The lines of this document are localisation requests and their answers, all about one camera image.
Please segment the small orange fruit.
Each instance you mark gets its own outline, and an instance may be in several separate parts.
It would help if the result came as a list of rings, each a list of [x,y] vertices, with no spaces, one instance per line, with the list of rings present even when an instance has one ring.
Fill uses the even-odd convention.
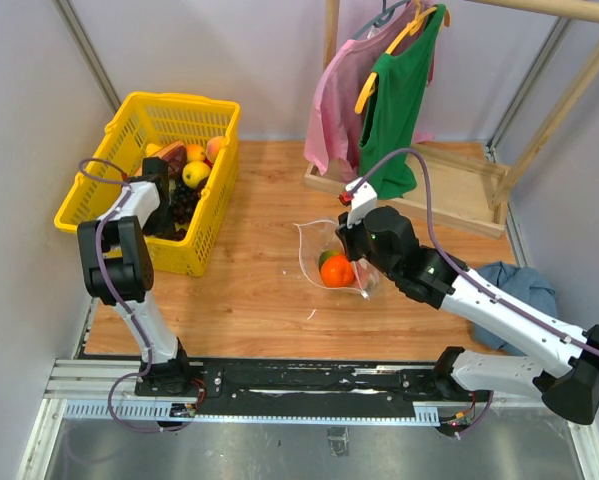
[[[343,254],[326,261],[319,273],[322,283],[328,288],[350,287],[355,281],[352,264]]]

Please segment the yellow lemon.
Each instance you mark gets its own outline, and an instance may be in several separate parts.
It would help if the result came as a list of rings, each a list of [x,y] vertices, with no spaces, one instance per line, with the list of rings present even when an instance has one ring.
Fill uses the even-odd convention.
[[[190,189],[196,189],[211,173],[211,167],[203,161],[191,161],[182,170],[182,181]]]

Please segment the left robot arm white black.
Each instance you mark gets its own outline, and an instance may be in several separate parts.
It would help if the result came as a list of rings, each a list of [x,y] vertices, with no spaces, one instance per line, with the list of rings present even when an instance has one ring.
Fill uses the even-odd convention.
[[[118,313],[140,347],[135,393],[183,395],[192,386],[193,371],[152,293],[155,270],[145,238],[174,231],[169,215],[169,165],[157,157],[146,158],[142,174],[134,177],[99,158],[83,159],[78,168],[90,180],[121,188],[105,213],[77,227],[85,287],[93,298]]]

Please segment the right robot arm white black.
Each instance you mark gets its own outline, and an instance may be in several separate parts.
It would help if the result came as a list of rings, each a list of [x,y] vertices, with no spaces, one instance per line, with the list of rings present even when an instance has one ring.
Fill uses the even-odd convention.
[[[496,288],[439,248],[423,246],[411,221],[392,207],[357,221],[338,217],[336,235],[349,260],[365,260],[406,297],[473,322],[520,350],[518,356],[449,347],[432,375],[434,392],[453,400],[465,391],[539,399],[553,413],[590,425],[599,409],[599,325],[587,330]]]

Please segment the pink orange peach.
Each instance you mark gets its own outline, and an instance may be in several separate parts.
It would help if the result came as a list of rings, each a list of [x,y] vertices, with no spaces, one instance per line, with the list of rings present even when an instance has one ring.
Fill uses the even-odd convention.
[[[212,137],[206,144],[206,159],[214,164],[225,143],[225,136]]]

